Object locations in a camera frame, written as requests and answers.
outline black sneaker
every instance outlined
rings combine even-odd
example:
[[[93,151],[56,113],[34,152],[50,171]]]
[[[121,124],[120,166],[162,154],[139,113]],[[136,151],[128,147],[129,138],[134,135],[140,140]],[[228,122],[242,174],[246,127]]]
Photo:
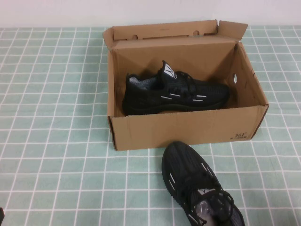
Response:
[[[171,143],[162,158],[164,183],[192,226],[244,226],[231,195],[204,159],[187,144]]]
[[[141,80],[127,76],[123,110],[126,115],[155,114],[162,111],[201,111],[221,108],[229,98],[229,87],[193,79],[174,72],[163,61],[154,77]]]

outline checkered floor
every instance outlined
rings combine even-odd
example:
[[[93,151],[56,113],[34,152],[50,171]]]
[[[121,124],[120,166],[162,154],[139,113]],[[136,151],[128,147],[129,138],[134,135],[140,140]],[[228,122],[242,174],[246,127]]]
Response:
[[[113,149],[103,30],[0,29],[4,226],[189,225],[162,180],[164,149]],[[267,116],[252,141],[194,148],[247,225],[300,226],[301,26],[252,26],[242,42]]]

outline cardboard box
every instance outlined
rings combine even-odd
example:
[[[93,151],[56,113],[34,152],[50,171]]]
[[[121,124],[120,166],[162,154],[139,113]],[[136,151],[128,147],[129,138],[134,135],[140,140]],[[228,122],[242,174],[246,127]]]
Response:
[[[251,139],[269,107],[240,42],[246,24],[217,20],[112,27],[103,33],[108,53],[108,120],[117,150]],[[198,80],[226,83],[224,109],[125,116],[127,73],[154,75],[168,62]]]

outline shoe sole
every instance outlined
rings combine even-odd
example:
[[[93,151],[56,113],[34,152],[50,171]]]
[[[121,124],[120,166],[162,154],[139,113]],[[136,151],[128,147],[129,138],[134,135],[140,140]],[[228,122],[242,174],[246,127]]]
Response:
[[[205,111],[205,110],[216,110],[224,106],[226,101],[218,102],[214,105],[209,105],[205,107],[191,107],[186,105],[159,105],[150,108],[133,108],[123,101],[122,108],[126,115],[144,115],[144,114],[157,114],[163,111],[181,111],[181,112],[195,112],[195,111]]]

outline white wall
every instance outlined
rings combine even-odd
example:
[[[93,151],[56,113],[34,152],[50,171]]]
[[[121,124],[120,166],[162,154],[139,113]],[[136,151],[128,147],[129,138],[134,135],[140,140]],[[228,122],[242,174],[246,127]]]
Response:
[[[301,0],[0,0],[0,27],[104,26],[222,19],[301,24]]]

